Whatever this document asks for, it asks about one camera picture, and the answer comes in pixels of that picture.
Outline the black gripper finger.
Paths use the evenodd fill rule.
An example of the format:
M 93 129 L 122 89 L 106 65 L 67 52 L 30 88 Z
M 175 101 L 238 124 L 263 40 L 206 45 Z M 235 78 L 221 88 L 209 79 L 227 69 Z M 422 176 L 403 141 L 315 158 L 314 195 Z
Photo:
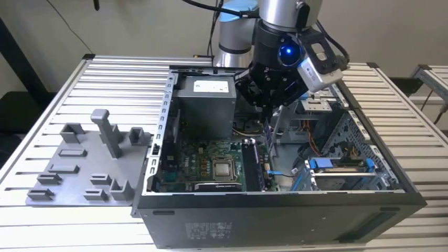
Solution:
M 254 107 L 258 113 L 259 123 L 265 122 L 266 119 L 266 101 L 263 99 L 262 89 L 257 86 L 254 82 L 249 69 L 234 74 L 234 87 L 243 97 L 245 101 Z
M 305 93 L 305 84 L 299 76 L 281 76 L 269 81 L 271 88 L 267 93 L 266 120 L 270 122 L 273 110 L 287 106 Z

